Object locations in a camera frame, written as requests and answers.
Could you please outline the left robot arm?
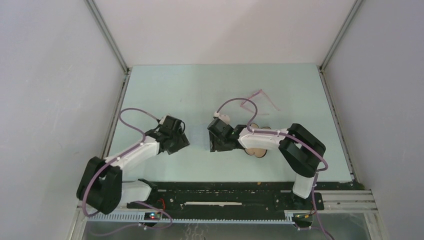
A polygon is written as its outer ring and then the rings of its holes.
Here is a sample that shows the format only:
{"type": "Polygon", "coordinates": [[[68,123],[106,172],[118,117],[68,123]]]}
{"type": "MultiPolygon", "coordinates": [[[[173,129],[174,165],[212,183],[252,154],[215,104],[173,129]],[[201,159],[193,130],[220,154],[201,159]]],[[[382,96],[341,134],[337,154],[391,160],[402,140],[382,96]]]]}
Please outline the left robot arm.
{"type": "Polygon", "coordinates": [[[119,205],[136,201],[145,208],[156,206],[156,186],[143,178],[124,181],[124,174],[161,153],[171,155],[188,147],[190,143],[185,129],[181,119],[166,115],[158,120],[156,128],[143,133],[140,141],[124,151],[106,158],[92,157],[76,191],[84,214],[90,216],[88,206],[105,215],[119,205]]]}

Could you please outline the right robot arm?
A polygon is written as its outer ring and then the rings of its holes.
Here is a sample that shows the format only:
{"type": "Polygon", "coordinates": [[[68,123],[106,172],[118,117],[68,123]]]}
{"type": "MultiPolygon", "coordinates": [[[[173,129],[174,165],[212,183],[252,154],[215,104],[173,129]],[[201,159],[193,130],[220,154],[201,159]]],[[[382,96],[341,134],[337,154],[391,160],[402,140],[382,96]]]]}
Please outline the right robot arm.
{"type": "Polygon", "coordinates": [[[301,124],[289,128],[266,129],[247,125],[232,127],[219,118],[208,125],[211,152],[262,149],[278,150],[295,172],[291,204],[304,209],[311,202],[311,192],[326,146],[301,124]]]}

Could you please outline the light blue cleaning cloth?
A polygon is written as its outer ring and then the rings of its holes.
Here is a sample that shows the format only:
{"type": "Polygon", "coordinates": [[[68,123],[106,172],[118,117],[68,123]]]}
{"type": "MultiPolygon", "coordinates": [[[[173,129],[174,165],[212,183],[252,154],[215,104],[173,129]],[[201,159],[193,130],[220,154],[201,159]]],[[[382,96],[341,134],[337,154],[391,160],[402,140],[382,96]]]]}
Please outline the light blue cleaning cloth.
{"type": "Polygon", "coordinates": [[[204,126],[192,126],[185,131],[187,138],[191,145],[197,146],[204,150],[209,150],[210,148],[210,138],[209,132],[204,126]]]}

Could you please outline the black glasses case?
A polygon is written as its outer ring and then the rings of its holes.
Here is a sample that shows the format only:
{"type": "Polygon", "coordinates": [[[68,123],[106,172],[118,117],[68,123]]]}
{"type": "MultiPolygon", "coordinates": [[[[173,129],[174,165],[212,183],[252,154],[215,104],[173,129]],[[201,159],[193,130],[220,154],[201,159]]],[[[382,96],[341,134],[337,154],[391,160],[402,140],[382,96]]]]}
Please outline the black glasses case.
{"type": "MultiPolygon", "coordinates": [[[[269,126],[262,126],[260,127],[258,124],[256,123],[251,123],[250,127],[255,128],[255,129],[260,129],[260,130],[271,130],[271,128],[269,126]]],[[[258,159],[263,158],[264,156],[266,156],[268,150],[266,148],[263,148],[260,145],[254,145],[253,147],[248,147],[244,149],[244,152],[248,155],[248,156],[254,156],[258,159]]]]}

